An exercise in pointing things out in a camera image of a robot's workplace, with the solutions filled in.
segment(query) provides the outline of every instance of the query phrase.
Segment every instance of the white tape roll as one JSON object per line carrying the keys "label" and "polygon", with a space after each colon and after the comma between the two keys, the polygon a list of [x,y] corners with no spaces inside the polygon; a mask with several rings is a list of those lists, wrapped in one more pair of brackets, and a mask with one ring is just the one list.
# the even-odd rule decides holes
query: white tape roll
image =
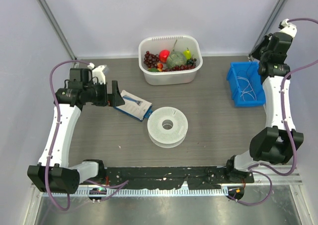
{"label": "white tape roll", "polygon": [[150,115],[147,128],[153,143],[159,147],[173,148],[185,139],[188,121],[180,110],[162,107]]}

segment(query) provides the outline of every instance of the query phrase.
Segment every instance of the white plastic basket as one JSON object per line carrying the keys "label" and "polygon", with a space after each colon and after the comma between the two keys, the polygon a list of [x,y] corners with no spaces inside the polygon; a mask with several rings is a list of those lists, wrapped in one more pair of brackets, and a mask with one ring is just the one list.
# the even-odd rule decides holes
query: white plastic basket
{"label": "white plastic basket", "polygon": [[[183,52],[189,48],[193,57],[197,59],[196,67],[192,70],[174,72],[149,72],[148,67],[144,64],[144,55],[146,51],[149,51],[152,54],[159,54],[161,50],[171,50],[176,39],[178,41],[174,50]],[[197,71],[202,67],[202,63],[203,61],[198,42],[196,39],[188,35],[150,37],[143,40],[139,45],[139,67],[144,72],[147,83],[151,85],[168,85],[191,82],[194,80]]]}

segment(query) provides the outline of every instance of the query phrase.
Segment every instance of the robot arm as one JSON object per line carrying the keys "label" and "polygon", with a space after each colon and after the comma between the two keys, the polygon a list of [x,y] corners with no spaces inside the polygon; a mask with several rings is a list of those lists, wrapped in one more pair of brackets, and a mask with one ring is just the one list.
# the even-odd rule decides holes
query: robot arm
{"label": "robot arm", "polygon": [[[281,83],[284,76],[290,72],[290,67],[284,63],[287,51],[296,36],[297,28],[288,22],[280,23],[279,32],[266,35],[263,41],[255,47],[251,56],[259,60],[258,74],[266,97],[266,125],[250,142],[249,150],[233,156],[228,161],[229,171],[236,171],[239,176],[245,176],[248,167],[256,163],[278,164],[287,163],[293,156],[281,109]],[[304,140],[302,133],[296,132],[290,112],[289,85],[290,77],[284,84],[284,104],[286,120],[293,134],[296,149]]]}
{"label": "robot arm", "polygon": [[[104,165],[101,160],[86,160],[69,168],[69,150],[75,128],[83,106],[87,102],[95,106],[120,106],[125,104],[117,81],[112,82],[112,94],[107,94],[105,78],[106,66],[88,69],[70,69],[68,87],[56,92],[61,111],[60,126],[50,159],[49,184],[52,192],[74,193],[79,184],[91,178],[100,180],[105,177]],[[48,151],[51,146],[57,123],[57,107],[54,107],[54,118],[45,149],[37,165],[31,165],[28,176],[37,188],[45,192],[44,171]]]}

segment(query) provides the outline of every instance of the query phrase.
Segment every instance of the tape roll hole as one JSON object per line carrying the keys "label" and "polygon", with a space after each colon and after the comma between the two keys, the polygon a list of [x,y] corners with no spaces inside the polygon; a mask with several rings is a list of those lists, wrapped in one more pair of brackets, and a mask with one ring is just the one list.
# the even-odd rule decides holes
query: tape roll hole
{"label": "tape roll hole", "polygon": [[171,120],[164,120],[162,122],[162,127],[166,130],[170,130],[173,127],[173,122]]}

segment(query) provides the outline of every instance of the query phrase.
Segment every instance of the red apple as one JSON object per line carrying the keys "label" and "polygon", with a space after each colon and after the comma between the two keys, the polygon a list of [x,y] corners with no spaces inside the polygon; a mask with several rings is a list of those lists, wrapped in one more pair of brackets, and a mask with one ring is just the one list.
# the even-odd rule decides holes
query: red apple
{"label": "red apple", "polygon": [[170,54],[169,50],[162,50],[159,54],[159,60],[165,63],[167,61],[169,54]]}

